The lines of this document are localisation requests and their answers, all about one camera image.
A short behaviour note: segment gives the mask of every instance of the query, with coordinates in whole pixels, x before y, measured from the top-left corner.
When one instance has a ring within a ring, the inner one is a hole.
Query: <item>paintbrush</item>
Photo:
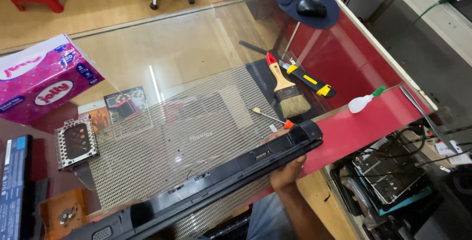
[[[284,75],[280,71],[280,67],[277,64],[277,60],[272,54],[267,53],[266,56],[267,64],[269,69],[277,80],[277,86],[275,87],[275,95],[280,101],[280,109],[285,118],[293,117],[306,111],[310,110],[310,104],[298,90],[296,85],[285,79]]]

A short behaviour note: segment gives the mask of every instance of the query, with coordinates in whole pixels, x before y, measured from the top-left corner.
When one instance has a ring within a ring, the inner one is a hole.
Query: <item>blue mouse pad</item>
[[[339,6],[336,0],[318,0],[327,10],[325,18],[304,16],[296,12],[296,6],[301,0],[276,0],[279,7],[300,23],[316,29],[325,29],[333,26],[339,19]]]

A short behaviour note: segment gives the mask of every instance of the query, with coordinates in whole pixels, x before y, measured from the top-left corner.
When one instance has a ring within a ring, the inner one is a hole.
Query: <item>perforated mesh mat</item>
[[[168,191],[255,147],[270,124],[281,127],[248,107],[276,117],[243,66],[99,131],[90,168],[103,210]]]
[[[268,175],[263,176],[175,223],[176,239],[195,239],[215,227],[237,210],[238,207],[259,194],[261,189],[267,188],[270,185],[268,177]]]

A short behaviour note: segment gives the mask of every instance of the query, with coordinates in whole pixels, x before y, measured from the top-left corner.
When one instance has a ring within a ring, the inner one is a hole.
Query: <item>black mouse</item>
[[[296,12],[304,16],[325,18],[326,7],[319,0],[301,0],[296,5]]]

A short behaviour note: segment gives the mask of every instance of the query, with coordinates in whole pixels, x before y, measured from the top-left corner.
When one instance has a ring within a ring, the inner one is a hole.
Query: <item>glue bottle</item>
[[[348,104],[349,110],[351,111],[351,113],[358,113],[361,110],[363,110],[364,107],[370,101],[372,101],[372,98],[379,97],[381,95],[381,93],[383,92],[383,90],[385,90],[385,88],[386,87],[382,85],[380,88],[375,90],[371,95],[367,95],[367,96],[364,96],[364,97],[361,97],[361,98],[352,99],[351,102],[349,102],[349,104]]]

